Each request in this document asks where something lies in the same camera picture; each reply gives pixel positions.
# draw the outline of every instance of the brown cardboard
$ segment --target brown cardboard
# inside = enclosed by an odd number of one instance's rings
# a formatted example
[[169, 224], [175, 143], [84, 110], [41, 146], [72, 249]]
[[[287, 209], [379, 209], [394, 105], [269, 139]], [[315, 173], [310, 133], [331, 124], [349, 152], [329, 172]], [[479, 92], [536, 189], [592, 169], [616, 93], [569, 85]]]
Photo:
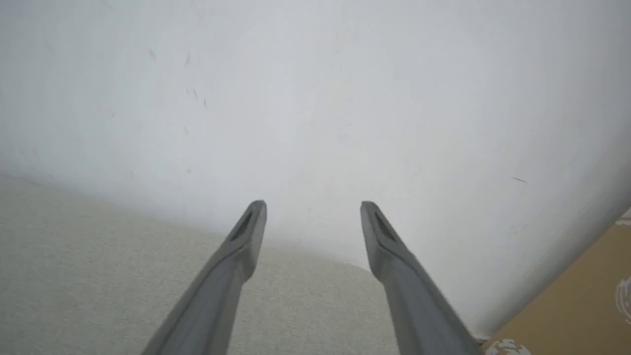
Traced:
[[631, 354], [631, 227], [607, 231], [483, 349], [486, 355]]

